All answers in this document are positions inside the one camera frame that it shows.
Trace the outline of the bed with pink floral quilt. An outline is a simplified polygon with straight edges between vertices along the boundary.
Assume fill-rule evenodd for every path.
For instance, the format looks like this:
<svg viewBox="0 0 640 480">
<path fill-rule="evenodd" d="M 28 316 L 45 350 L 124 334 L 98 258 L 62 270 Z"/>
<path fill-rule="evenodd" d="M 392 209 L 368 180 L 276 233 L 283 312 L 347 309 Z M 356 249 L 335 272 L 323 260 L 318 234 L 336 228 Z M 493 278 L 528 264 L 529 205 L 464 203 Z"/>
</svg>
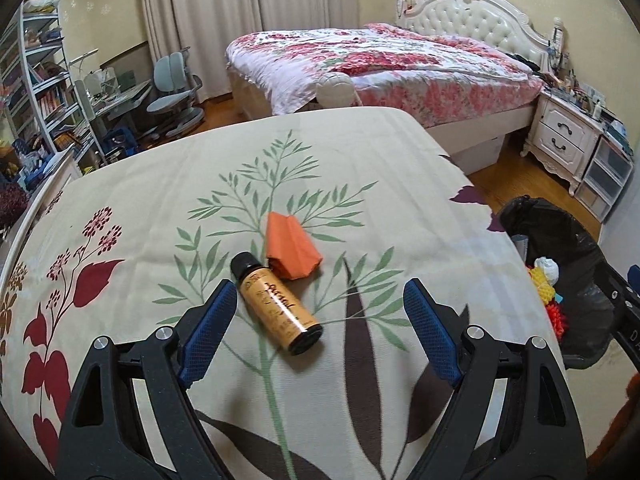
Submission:
<svg viewBox="0 0 640 480">
<path fill-rule="evenodd" d="M 252 32 L 228 45 L 226 59 L 275 115 L 317 101 L 320 79 L 329 75 L 349 78 L 350 104 L 399 108 L 425 128 L 515 110 L 542 88 L 528 66 L 484 42 L 385 23 Z"/>
</svg>

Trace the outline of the white tufted headboard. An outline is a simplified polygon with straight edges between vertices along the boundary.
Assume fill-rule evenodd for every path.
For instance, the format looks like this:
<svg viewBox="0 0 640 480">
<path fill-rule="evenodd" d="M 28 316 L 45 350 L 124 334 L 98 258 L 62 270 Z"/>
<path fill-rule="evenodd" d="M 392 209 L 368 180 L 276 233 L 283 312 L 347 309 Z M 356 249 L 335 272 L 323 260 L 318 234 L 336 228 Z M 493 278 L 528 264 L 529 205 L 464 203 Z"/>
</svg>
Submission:
<svg viewBox="0 0 640 480">
<path fill-rule="evenodd" d="M 396 0 L 395 23 L 422 36 L 460 36 L 549 68 L 550 40 L 508 0 Z"/>
</svg>

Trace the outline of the white tissue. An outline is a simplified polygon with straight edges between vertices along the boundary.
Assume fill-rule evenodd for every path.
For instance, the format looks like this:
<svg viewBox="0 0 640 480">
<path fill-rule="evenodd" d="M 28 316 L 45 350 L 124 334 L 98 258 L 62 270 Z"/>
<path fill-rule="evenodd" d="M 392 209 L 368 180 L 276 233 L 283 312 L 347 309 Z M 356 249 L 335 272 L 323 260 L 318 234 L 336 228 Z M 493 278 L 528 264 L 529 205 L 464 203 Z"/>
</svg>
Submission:
<svg viewBox="0 0 640 480">
<path fill-rule="evenodd" d="M 547 282 L 554 286 L 560 277 L 560 268 L 558 264 L 551 258 L 539 257 L 534 262 L 534 267 L 541 270 Z"/>
</svg>

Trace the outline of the cream floral bed sheet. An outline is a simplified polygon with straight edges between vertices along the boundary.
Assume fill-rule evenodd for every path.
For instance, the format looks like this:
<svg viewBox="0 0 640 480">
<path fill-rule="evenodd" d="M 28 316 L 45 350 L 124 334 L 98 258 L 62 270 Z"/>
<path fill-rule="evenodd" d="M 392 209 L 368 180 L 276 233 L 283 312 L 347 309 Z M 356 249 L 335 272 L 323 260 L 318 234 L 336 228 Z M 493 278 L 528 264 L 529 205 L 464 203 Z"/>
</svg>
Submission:
<svg viewBox="0 0 640 480">
<path fill-rule="evenodd" d="M 451 396 L 402 293 L 555 333 L 510 236 L 408 114 L 271 117 L 154 148 L 47 200 L 1 299 L 1 404 L 38 466 L 92 344 L 174 336 L 230 289 L 188 391 L 239 479 L 403 479 Z"/>
</svg>

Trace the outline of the plastic drawer unit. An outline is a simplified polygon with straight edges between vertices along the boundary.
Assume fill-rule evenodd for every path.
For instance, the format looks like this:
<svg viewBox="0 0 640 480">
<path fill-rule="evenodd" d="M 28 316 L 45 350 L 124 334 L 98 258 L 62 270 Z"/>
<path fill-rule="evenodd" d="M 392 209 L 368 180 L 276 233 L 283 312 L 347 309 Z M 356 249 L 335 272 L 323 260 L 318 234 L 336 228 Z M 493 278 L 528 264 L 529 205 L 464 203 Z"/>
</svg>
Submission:
<svg viewBox="0 0 640 480">
<path fill-rule="evenodd" d="M 614 209 L 634 172 L 634 159 L 607 134 L 602 134 L 578 185 L 578 202 L 600 223 Z"/>
</svg>

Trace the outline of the black trash bin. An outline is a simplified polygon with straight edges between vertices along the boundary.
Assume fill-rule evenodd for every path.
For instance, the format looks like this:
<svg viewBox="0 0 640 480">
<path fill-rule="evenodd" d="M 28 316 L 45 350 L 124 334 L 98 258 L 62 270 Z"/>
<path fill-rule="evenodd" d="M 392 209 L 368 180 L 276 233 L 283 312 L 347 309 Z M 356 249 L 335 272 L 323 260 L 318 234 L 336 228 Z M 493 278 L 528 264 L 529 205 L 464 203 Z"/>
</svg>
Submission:
<svg viewBox="0 0 640 480">
<path fill-rule="evenodd" d="M 562 297 L 565 330 L 559 338 L 564 366 L 585 370 L 596 364 L 612 339 L 614 304 L 594 274 L 605 256 L 597 241 L 565 210 L 543 198 L 514 198 L 499 212 L 506 234 L 528 238 L 526 263 L 540 257 L 559 266 L 555 291 Z"/>
</svg>

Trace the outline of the grey desk chair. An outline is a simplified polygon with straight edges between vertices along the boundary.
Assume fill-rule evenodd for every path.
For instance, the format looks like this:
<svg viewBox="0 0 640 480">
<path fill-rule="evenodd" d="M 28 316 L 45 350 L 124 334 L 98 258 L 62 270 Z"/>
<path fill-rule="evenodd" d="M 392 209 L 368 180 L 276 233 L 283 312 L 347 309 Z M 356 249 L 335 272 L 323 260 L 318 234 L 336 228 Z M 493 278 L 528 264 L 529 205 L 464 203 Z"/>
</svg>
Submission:
<svg viewBox="0 0 640 480">
<path fill-rule="evenodd" d="M 190 47 L 160 58 L 154 65 L 153 84 L 160 97 L 146 112 L 164 120 L 145 133 L 152 141 L 171 139 L 192 131 L 204 120 L 204 110 L 195 106 L 202 80 L 188 66 Z"/>
</svg>

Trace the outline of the orange folded paper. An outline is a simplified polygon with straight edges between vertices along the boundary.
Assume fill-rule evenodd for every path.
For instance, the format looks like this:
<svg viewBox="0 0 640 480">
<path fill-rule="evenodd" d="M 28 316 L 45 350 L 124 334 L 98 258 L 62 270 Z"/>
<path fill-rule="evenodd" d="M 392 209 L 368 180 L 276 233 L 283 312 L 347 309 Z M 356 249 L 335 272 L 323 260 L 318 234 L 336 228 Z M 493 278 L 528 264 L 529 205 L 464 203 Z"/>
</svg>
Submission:
<svg viewBox="0 0 640 480">
<path fill-rule="evenodd" d="M 322 263 L 322 255 L 295 216 L 271 211 L 266 231 L 266 259 L 278 278 L 309 278 Z"/>
</svg>

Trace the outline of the white storage box under bed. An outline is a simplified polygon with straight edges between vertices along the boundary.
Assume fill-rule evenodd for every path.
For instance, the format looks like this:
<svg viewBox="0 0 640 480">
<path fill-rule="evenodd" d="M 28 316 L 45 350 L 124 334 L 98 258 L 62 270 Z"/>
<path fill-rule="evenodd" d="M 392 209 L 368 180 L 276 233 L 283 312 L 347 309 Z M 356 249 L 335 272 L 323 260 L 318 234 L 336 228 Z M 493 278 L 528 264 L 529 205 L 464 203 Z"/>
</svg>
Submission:
<svg viewBox="0 0 640 480">
<path fill-rule="evenodd" d="M 486 169 L 498 162 L 504 140 L 506 140 L 505 136 L 496 136 L 493 139 L 472 146 L 472 148 L 453 154 L 451 159 L 467 176 L 475 174 L 477 171 Z"/>
</svg>

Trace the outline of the white bookshelf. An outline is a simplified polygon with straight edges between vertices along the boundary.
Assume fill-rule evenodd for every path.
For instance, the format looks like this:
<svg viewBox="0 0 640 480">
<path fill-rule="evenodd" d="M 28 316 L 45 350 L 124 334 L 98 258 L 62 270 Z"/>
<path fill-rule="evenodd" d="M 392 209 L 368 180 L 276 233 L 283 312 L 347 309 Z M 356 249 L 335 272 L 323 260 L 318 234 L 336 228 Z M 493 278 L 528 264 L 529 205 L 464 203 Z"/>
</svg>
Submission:
<svg viewBox="0 0 640 480">
<path fill-rule="evenodd" d="M 67 61 L 61 0 L 25 0 L 1 34 L 1 105 L 15 140 L 32 150 L 69 150 L 79 160 L 96 138 Z"/>
</svg>

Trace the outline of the yellow foam fruit net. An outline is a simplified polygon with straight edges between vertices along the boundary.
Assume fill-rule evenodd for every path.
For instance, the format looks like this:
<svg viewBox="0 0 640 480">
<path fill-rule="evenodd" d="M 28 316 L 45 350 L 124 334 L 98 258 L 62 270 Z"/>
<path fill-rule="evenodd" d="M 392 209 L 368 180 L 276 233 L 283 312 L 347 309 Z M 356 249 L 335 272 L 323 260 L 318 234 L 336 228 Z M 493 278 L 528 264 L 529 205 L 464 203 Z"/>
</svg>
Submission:
<svg viewBox="0 0 640 480">
<path fill-rule="evenodd" d="M 544 275 L 544 271 L 541 270 L 541 268 L 530 268 L 528 274 L 538 292 L 542 304 L 544 306 L 550 304 L 555 298 L 555 290 Z"/>
</svg>

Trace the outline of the study desk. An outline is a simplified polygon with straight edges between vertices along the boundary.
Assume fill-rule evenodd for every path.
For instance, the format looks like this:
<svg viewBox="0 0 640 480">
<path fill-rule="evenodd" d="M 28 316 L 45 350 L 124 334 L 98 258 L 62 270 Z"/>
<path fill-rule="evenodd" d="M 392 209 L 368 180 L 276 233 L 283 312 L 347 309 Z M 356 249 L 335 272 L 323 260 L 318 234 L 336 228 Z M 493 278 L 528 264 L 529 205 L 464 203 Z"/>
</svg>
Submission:
<svg viewBox="0 0 640 480">
<path fill-rule="evenodd" d="M 152 81 L 144 80 L 125 91 L 116 92 L 114 96 L 97 100 L 90 98 L 90 92 L 82 80 L 75 80 L 74 87 L 82 114 L 88 120 L 100 150 L 104 151 L 109 125 L 116 125 L 123 120 L 127 128 L 136 132 L 136 126 L 128 115 L 138 108 L 150 94 Z"/>
</svg>

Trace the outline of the white camel milk box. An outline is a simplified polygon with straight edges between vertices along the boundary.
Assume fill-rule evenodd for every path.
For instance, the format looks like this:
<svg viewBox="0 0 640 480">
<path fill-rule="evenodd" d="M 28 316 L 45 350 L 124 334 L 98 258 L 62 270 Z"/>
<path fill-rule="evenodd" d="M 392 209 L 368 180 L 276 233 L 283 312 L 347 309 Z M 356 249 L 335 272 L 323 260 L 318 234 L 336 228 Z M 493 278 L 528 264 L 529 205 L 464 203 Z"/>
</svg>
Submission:
<svg viewBox="0 0 640 480">
<path fill-rule="evenodd" d="M 527 259 L 528 236 L 524 234 L 514 234 L 511 236 L 512 243 L 523 261 Z"/>
</svg>

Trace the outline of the white round bedpost knob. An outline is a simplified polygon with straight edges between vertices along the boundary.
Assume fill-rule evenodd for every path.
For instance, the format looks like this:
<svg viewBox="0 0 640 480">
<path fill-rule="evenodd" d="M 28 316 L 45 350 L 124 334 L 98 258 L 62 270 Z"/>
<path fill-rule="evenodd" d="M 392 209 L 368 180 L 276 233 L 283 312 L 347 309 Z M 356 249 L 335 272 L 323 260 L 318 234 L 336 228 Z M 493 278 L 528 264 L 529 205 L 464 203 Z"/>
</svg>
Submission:
<svg viewBox="0 0 640 480">
<path fill-rule="evenodd" d="M 352 78 L 343 73 L 321 75 L 316 83 L 316 100 L 323 108 L 361 105 Z"/>
</svg>

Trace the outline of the white nightstand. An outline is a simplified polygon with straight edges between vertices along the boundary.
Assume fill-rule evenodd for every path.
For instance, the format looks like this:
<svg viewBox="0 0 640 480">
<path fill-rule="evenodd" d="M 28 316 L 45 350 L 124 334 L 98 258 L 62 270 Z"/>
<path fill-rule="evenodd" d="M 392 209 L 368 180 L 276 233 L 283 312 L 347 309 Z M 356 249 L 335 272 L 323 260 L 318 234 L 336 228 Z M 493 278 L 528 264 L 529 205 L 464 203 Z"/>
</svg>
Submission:
<svg viewBox="0 0 640 480">
<path fill-rule="evenodd" d="M 548 174 L 566 181 L 574 196 L 602 131 L 602 124 L 576 105 L 542 90 L 520 155 L 532 154 Z"/>
</svg>

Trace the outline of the red foam fruit net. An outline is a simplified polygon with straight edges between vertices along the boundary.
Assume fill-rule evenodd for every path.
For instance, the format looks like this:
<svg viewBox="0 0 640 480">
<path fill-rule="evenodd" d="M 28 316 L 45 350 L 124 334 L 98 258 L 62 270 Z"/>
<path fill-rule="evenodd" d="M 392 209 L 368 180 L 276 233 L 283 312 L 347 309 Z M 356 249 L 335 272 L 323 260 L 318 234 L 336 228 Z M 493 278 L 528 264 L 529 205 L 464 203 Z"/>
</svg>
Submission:
<svg viewBox="0 0 640 480">
<path fill-rule="evenodd" d="M 555 300 L 549 301 L 548 304 L 544 306 L 544 310 L 547 312 L 556 340 L 561 342 L 568 327 L 566 316 Z"/>
</svg>

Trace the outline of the amber bottle black cap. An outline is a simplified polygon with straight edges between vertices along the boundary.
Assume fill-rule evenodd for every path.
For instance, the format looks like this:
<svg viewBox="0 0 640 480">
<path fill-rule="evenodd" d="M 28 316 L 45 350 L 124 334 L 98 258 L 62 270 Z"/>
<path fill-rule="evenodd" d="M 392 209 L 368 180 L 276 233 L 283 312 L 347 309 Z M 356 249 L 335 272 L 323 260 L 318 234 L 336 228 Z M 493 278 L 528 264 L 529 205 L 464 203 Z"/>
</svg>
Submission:
<svg viewBox="0 0 640 480">
<path fill-rule="evenodd" d="M 239 252 L 230 263 L 241 296 L 271 336 L 292 356 L 314 346 L 323 327 L 270 269 L 250 252 Z"/>
</svg>

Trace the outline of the beige curtains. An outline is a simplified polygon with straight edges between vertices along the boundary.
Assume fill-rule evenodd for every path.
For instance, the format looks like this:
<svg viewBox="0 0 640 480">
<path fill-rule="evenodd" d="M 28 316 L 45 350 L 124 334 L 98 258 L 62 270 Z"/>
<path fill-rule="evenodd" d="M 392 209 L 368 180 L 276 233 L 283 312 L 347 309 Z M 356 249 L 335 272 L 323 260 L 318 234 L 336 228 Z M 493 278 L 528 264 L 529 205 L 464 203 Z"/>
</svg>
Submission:
<svg viewBox="0 0 640 480">
<path fill-rule="evenodd" d="M 358 0 L 142 0 L 155 61 L 183 48 L 189 67 L 202 78 L 202 101 L 231 91 L 226 49 L 250 32 L 354 28 Z"/>
</svg>

